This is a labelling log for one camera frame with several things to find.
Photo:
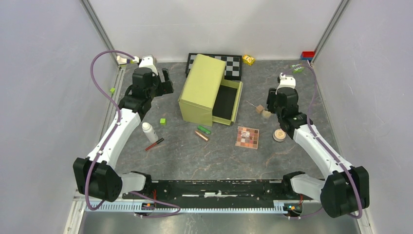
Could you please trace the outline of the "beige foundation bottle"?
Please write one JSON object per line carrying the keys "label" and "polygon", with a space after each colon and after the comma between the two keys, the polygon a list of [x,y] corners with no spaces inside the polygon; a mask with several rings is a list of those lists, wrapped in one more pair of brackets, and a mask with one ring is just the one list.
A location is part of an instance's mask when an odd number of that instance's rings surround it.
{"label": "beige foundation bottle", "polygon": [[272,113],[270,111],[263,110],[261,115],[263,118],[269,119],[272,116]]}

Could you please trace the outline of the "green makeup organizer box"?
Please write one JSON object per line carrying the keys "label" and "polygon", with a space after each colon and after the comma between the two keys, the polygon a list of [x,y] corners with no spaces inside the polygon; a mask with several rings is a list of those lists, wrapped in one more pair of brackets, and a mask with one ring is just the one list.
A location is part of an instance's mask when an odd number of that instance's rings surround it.
{"label": "green makeup organizer box", "polygon": [[243,82],[225,79],[225,61],[197,54],[178,98],[184,121],[231,125],[238,114]]}

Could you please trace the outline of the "white bottle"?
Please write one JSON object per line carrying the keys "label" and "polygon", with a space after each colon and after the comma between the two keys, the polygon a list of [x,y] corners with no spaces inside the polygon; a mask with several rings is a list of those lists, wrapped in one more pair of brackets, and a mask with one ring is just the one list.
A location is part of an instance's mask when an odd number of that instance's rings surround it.
{"label": "white bottle", "polygon": [[148,122],[143,122],[142,130],[151,143],[158,141],[159,137],[151,124],[149,124]]}

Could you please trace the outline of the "red black pencil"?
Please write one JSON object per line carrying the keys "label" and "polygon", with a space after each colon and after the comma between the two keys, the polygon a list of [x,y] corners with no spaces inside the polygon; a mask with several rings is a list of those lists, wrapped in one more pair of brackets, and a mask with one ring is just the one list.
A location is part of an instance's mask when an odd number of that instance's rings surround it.
{"label": "red black pencil", "polygon": [[160,144],[160,143],[163,142],[163,141],[164,141],[164,138],[163,138],[163,137],[160,138],[160,139],[158,139],[156,142],[154,142],[153,144],[151,144],[150,146],[148,146],[148,147],[145,149],[145,151],[148,151],[148,150],[152,149],[153,147],[155,147],[156,145]]}

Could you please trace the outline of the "green tube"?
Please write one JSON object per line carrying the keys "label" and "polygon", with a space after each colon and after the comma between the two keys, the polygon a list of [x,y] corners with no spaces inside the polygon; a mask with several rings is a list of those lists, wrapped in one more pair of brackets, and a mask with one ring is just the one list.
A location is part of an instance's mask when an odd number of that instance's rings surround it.
{"label": "green tube", "polygon": [[211,131],[202,125],[198,125],[197,129],[207,135],[211,134]]}

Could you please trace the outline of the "copper lipstick tube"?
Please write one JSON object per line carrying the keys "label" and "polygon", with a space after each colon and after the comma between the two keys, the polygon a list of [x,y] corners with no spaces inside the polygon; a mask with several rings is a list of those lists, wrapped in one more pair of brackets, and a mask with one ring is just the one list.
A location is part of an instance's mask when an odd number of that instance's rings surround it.
{"label": "copper lipstick tube", "polygon": [[206,142],[209,141],[209,138],[208,138],[207,136],[205,136],[204,134],[202,134],[200,131],[195,130],[194,133],[195,133],[195,135],[196,135],[197,137],[199,137],[200,139],[202,139],[202,140],[204,140],[204,141],[206,141]]}

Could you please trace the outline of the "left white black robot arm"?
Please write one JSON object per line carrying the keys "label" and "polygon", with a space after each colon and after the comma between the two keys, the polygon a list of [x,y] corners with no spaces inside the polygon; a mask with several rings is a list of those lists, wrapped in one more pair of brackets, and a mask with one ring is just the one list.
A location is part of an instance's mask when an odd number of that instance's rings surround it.
{"label": "left white black robot arm", "polygon": [[134,191],[140,198],[152,195],[151,176],[140,172],[118,175],[117,160],[132,132],[139,126],[151,108],[155,97],[173,93],[169,71],[162,69],[164,81],[150,68],[136,68],[132,84],[126,89],[109,130],[86,158],[78,157],[73,163],[77,189],[85,196],[108,202]]}

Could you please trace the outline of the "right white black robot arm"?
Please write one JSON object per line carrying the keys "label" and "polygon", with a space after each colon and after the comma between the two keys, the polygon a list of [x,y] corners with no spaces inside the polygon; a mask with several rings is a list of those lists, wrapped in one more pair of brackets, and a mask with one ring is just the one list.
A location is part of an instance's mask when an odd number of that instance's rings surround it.
{"label": "right white black robot arm", "polygon": [[281,192],[288,199],[299,194],[321,203],[332,218],[350,215],[361,218],[370,205],[369,173],[343,159],[318,132],[312,120],[299,111],[298,92],[294,88],[270,88],[267,110],[276,114],[281,129],[300,145],[323,174],[316,179],[298,171],[283,176]]}

